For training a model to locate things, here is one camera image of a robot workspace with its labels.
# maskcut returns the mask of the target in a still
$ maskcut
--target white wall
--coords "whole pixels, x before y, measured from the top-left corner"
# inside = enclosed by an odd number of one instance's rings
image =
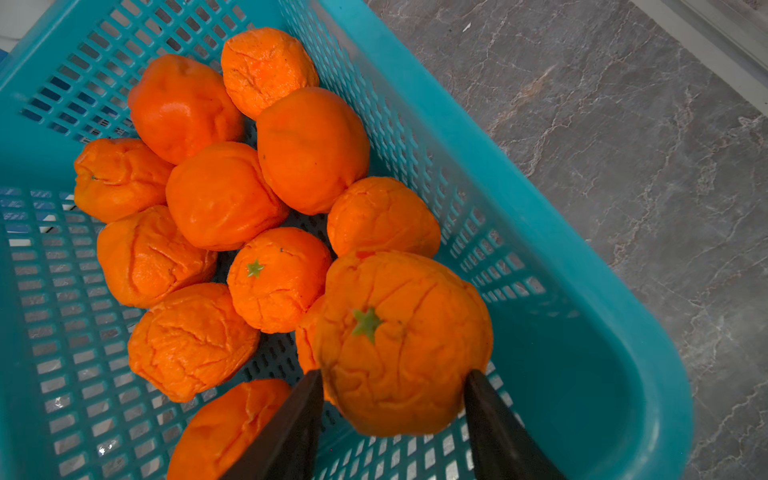
[[[0,50],[11,51],[54,0],[0,0]]]

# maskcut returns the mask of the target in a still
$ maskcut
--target marble floor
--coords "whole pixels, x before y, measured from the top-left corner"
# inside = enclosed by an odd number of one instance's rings
[[[768,478],[768,121],[628,0],[367,0],[659,319],[686,480]]]

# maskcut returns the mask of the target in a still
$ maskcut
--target orange fruit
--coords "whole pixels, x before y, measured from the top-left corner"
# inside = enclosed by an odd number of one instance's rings
[[[163,55],[149,64],[128,93],[128,107],[141,140],[174,165],[245,133],[243,115],[221,75],[179,55]]]
[[[237,254],[227,275],[235,309],[265,333],[296,329],[323,294],[331,264],[328,247],[293,227],[268,230]]]
[[[257,152],[223,142],[174,168],[165,189],[179,230],[199,248],[237,250],[288,217],[261,174]]]
[[[232,306],[226,285],[200,283],[165,297],[128,340],[128,363],[172,402],[221,385],[256,352],[259,331]]]
[[[301,42],[275,28],[248,30],[227,40],[221,69],[232,102],[254,120],[290,92],[320,85]]]
[[[424,201],[394,178],[355,182],[333,204],[328,239],[340,257],[352,250],[399,250],[432,258],[440,225]]]
[[[443,430],[492,347],[477,290],[434,260],[357,250],[328,271],[316,359],[331,400],[363,435]]]
[[[240,459],[290,395],[283,380],[241,383],[204,406],[184,430],[167,480],[217,480]]]
[[[98,236],[96,256],[112,296],[139,308],[207,282],[216,272],[216,252],[189,243],[164,205],[108,224]]]
[[[104,223],[165,204],[174,166],[137,138],[100,138],[74,161],[74,203]]]
[[[368,174],[370,143],[355,111],[322,88],[300,88],[259,116],[264,179],[289,207],[327,214]]]
[[[319,367],[315,359],[314,345],[317,333],[317,320],[323,312],[325,296],[320,296],[309,310],[304,313],[296,327],[296,351],[299,353],[299,365],[304,373],[317,370]]]

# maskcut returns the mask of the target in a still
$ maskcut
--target teal basket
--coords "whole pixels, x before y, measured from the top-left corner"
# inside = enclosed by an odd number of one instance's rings
[[[71,195],[84,143],[136,135],[127,94],[153,58],[219,68],[224,41],[263,26],[298,37],[362,118],[372,174],[439,219],[437,260],[492,315],[491,383],[546,455],[571,480],[677,478],[693,421],[673,343],[360,0],[59,1],[0,64],[0,477],[163,478],[206,402],[301,377],[291,335],[268,336],[234,380],[187,404],[133,375],[142,312],[109,294],[103,225]],[[323,216],[289,223],[325,239]],[[326,405],[316,480],[474,478],[463,415],[437,435],[363,438]]]

